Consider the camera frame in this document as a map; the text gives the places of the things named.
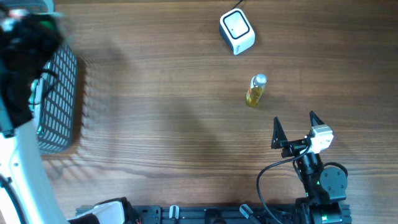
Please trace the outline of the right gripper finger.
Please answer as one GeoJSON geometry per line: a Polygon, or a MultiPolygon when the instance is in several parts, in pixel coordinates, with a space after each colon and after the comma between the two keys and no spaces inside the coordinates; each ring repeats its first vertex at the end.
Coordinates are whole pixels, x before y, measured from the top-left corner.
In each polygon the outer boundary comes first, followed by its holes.
{"type": "Polygon", "coordinates": [[[271,148],[272,149],[280,149],[280,148],[286,147],[287,143],[288,143],[288,140],[287,140],[285,132],[282,128],[282,125],[279,121],[279,118],[275,117],[271,148]]]}
{"type": "Polygon", "coordinates": [[[319,126],[319,125],[324,125],[325,123],[316,115],[314,111],[309,112],[310,116],[310,123],[312,127],[314,126],[319,126]]]}

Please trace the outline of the yellow oil bottle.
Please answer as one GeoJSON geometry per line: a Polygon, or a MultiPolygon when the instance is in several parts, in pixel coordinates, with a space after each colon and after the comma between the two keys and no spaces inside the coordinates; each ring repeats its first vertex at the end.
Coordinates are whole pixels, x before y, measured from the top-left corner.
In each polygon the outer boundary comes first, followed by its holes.
{"type": "Polygon", "coordinates": [[[250,87],[246,93],[246,104],[255,107],[265,90],[267,77],[263,74],[257,74],[250,82],[250,87]]]}

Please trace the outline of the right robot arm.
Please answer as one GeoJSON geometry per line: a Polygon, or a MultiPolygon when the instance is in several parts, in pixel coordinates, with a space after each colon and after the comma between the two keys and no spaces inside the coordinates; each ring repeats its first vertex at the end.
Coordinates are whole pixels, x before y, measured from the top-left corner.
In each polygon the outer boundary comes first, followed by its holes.
{"type": "Polygon", "coordinates": [[[307,224],[351,223],[349,205],[346,199],[348,170],[337,162],[324,163],[320,153],[329,148],[334,138],[333,130],[311,111],[312,127],[303,138],[289,141],[277,117],[271,148],[281,149],[283,158],[292,158],[294,169],[306,193],[295,201],[293,214],[284,215],[283,222],[307,224]]]}

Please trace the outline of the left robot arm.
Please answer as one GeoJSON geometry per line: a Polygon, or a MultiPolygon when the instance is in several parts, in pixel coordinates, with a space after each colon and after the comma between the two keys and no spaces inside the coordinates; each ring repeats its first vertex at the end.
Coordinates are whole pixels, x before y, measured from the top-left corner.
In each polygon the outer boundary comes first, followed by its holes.
{"type": "Polygon", "coordinates": [[[125,197],[67,219],[54,196],[29,99],[32,83],[43,74],[57,85],[59,75],[45,64],[63,44],[66,31],[62,14],[1,5],[1,213],[11,223],[142,223],[125,197]]]}

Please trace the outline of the white barcode scanner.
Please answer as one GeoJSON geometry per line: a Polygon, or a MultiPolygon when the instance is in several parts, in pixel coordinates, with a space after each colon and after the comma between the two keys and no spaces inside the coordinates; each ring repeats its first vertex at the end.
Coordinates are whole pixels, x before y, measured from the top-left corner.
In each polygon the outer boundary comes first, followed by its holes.
{"type": "Polygon", "coordinates": [[[232,9],[220,17],[219,32],[234,55],[239,55],[255,43],[256,35],[245,13],[232,9]]]}

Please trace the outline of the grey plastic mesh basket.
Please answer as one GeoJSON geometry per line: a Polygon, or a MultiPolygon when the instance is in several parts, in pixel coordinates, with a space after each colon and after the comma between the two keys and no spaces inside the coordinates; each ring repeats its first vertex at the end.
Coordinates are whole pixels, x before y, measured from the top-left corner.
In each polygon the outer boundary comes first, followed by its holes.
{"type": "Polygon", "coordinates": [[[78,65],[48,1],[1,1],[1,136],[32,122],[43,154],[72,143],[78,65]]]}

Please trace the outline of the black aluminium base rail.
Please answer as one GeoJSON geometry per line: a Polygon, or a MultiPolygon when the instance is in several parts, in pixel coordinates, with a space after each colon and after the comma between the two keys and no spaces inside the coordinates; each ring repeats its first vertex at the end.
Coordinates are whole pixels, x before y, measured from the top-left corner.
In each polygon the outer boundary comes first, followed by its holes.
{"type": "Polygon", "coordinates": [[[247,205],[232,207],[179,207],[172,205],[133,206],[132,217],[124,223],[331,223],[353,222],[349,205],[300,206],[294,204],[270,205],[272,218],[262,207],[247,205]]]}

